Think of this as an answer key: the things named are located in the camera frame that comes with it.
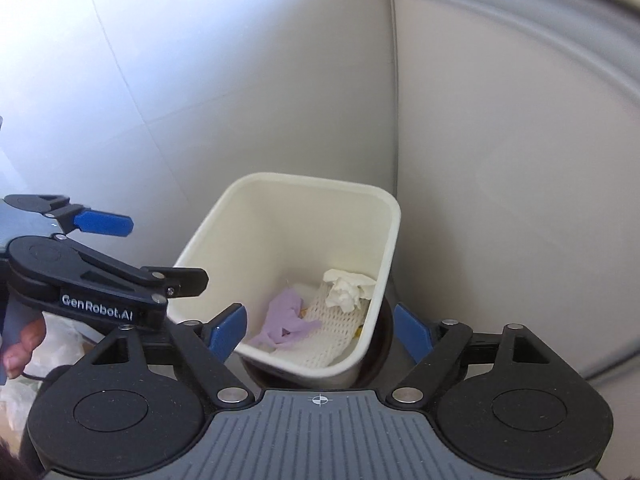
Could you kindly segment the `person's left hand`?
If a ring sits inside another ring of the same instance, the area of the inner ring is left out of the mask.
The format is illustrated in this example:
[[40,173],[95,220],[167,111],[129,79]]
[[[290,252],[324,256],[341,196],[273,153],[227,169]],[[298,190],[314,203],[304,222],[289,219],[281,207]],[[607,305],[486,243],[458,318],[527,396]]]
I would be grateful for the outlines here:
[[22,329],[18,341],[1,353],[7,378],[17,378],[24,372],[25,367],[32,360],[32,354],[43,343],[46,335],[46,321],[42,316]]

